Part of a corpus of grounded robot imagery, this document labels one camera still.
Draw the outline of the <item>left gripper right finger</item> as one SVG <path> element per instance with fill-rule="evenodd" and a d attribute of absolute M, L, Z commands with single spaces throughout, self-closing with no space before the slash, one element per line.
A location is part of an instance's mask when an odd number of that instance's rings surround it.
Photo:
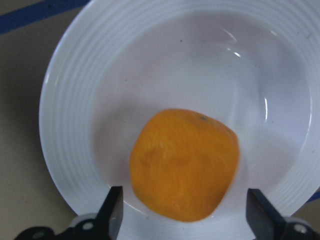
<path fill-rule="evenodd" d="M 318 240 L 320 234 L 305 220 L 282 216 L 257 188 L 246 196 L 246 221 L 256 240 Z"/>

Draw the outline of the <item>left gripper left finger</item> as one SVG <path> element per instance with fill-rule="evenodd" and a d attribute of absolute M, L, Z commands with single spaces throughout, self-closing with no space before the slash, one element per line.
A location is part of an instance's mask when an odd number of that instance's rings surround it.
<path fill-rule="evenodd" d="M 124 213 L 123 187 L 110 188 L 95 217 L 86 217 L 60 234 L 45 226 L 22 231 L 17 240 L 115 240 L 118 237 Z"/>

